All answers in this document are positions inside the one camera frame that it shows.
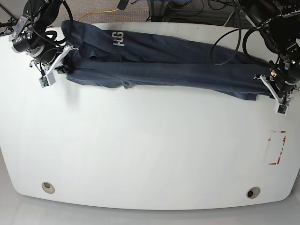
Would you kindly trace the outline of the dark blue T-shirt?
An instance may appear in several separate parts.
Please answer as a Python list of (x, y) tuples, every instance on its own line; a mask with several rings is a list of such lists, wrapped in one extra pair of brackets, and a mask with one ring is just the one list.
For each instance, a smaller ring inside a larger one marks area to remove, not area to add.
[(215, 90), (243, 100), (256, 100), (270, 92), (255, 75), (268, 75), (268, 68), (254, 64), (243, 53), (215, 47), (215, 65), (209, 58), (211, 44), (176, 37), (130, 31), (102, 30), (74, 22), (68, 54), (74, 70), (67, 79), (107, 88), (137, 85), (187, 86)]

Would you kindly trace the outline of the black tripod stand legs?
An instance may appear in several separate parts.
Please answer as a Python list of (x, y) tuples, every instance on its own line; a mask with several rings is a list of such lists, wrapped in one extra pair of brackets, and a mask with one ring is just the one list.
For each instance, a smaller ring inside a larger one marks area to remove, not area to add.
[(10, 35), (19, 18), (20, 15), (12, 13), (10, 9), (0, 4), (0, 36)]

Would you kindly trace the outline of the red tape rectangle marking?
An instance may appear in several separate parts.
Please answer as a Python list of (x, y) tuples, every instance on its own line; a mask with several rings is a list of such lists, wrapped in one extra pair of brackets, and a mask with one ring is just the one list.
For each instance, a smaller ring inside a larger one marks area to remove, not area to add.
[(266, 162), (268, 165), (278, 165), (285, 145), (287, 132), (285, 130), (272, 130), (266, 149)]

